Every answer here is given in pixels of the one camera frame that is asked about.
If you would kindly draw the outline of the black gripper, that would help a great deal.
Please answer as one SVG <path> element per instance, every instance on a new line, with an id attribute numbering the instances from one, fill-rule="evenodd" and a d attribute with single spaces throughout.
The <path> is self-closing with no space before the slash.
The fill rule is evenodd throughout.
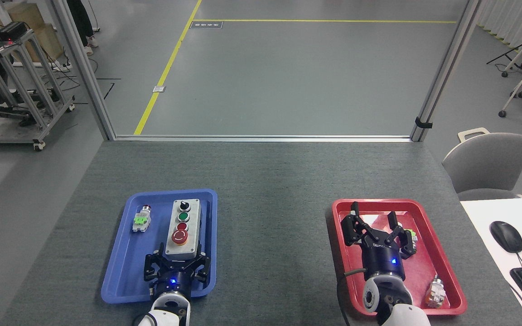
<path id="1" fill-rule="evenodd" d="M 391 229 L 391 233 L 387 236 L 387 244 L 385 241 L 371 243 L 365 240 L 361 244 L 362 267 L 366 269 L 364 277 L 382 274 L 405 277 L 402 259 L 408 259 L 417 252 L 412 231 L 405 230 L 399 225 L 396 212 L 391 211 L 387 218 Z M 373 229 L 360 217 L 357 201 L 351 204 L 350 213 L 342 219 L 341 229 L 346 246 L 368 238 L 376 242 Z"/>
<path id="2" fill-rule="evenodd" d="M 211 270 L 211 258 L 198 245 L 196 256 L 184 262 L 180 268 L 174 268 L 174 262 L 164 254 L 165 244 L 161 243 L 152 254 L 145 256 L 143 278 L 145 282 L 152 281 L 152 299 L 157 299 L 164 293 L 178 292 L 186 299 L 191 299 L 191 289 L 194 280 L 207 283 Z"/>

